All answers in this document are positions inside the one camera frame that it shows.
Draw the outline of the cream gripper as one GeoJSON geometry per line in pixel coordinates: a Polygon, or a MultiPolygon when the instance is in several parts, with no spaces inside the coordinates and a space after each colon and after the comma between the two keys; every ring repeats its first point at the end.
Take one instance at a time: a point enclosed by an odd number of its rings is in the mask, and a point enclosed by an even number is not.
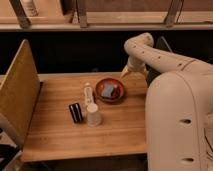
{"type": "Polygon", "coordinates": [[[130,56],[128,58],[127,65],[123,68],[121,72],[121,78],[124,78],[131,72],[139,72],[146,76],[147,70],[145,67],[145,63],[136,57],[130,56]]]}

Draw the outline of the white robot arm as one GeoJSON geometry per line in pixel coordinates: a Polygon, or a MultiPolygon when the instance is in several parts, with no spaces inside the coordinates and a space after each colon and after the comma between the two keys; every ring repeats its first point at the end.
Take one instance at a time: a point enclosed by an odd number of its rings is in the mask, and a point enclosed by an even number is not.
{"type": "Polygon", "coordinates": [[[213,65],[156,49],[149,33],[124,49],[123,75],[159,72],[145,100],[148,171],[213,171],[213,65]]]}

